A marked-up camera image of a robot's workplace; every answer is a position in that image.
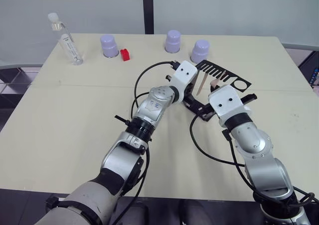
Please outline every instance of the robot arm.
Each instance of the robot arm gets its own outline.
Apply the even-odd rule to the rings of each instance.
[[[187,61],[180,64],[168,86],[151,88],[132,121],[127,122],[104,157],[99,175],[78,187],[64,201],[52,200],[51,210],[36,225],[106,225],[118,198],[137,183],[151,135],[164,111],[181,102],[186,86],[197,69]]]
[[[259,130],[249,117],[236,91],[223,86],[208,96],[209,103],[235,139],[235,147],[245,160],[245,171],[251,184],[263,197],[254,194],[270,224],[310,225],[303,207],[289,207],[298,203],[294,188],[284,165],[272,155],[270,137]],[[275,203],[265,198],[280,201]]]

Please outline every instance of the bottle cap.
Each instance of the bottle cap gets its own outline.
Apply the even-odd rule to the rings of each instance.
[[[53,22],[53,23],[60,21],[60,20],[59,20],[59,16],[58,16],[58,14],[57,14],[56,12],[51,12],[51,13],[49,13],[49,14],[48,14],[48,19],[49,19],[51,22]]]
[[[179,51],[180,35],[181,33],[177,30],[168,31],[166,41],[165,41],[166,52],[176,53]]]
[[[190,57],[192,62],[199,63],[202,60],[205,60],[208,55],[209,46],[210,44],[206,40],[201,39],[196,41]]]
[[[100,38],[103,54],[106,57],[116,57],[119,54],[115,39],[110,34],[104,34]]]

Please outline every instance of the table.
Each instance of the table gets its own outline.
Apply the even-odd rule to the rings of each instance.
[[[208,60],[252,83],[240,96],[257,94],[249,105],[252,119],[272,138],[273,153],[293,184],[319,194],[319,101],[277,38],[183,35],[181,50],[169,54],[163,49],[165,35],[115,34],[119,49],[131,53],[131,60],[123,62],[119,56],[102,55],[101,34],[73,36],[85,62],[69,65],[55,47],[0,133],[0,188],[70,193],[94,178],[126,128],[114,115],[129,117],[140,72],[159,61],[188,60],[194,42],[204,38],[211,43]],[[173,70],[165,65],[147,72],[138,92],[166,85],[167,74]],[[207,80],[198,100],[207,101],[208,87]],[[253,200],[235,167],[196,150],[188,132],[193,116],[182,104],[165,112],[150,143],[151,163],[141,196]],[[231,160],[221,131],[216,117],[194,125],[204,150]]]

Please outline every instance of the clear bottle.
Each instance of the clear bottle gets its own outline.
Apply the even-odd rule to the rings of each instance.
[[[52,30],[58,36],[58,41],[68,56],[68,58],[72,61],[73,65],[80,65],[83,63],[83,59],[80,56],[78,50],[74,45],[74,40],[66,28],[65,24],[60,21],[58,15],[55,12],[48,14],[49,20],[52,22]]]

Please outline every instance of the white wall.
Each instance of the white wall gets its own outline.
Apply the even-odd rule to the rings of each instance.
[[[319,0],[154,0],[154,16],[155,33],[277,36],[319,49]]]
[[[143,0],[0,0],[0,66],[42,64],[57,12],[71,32],[144,34]]]

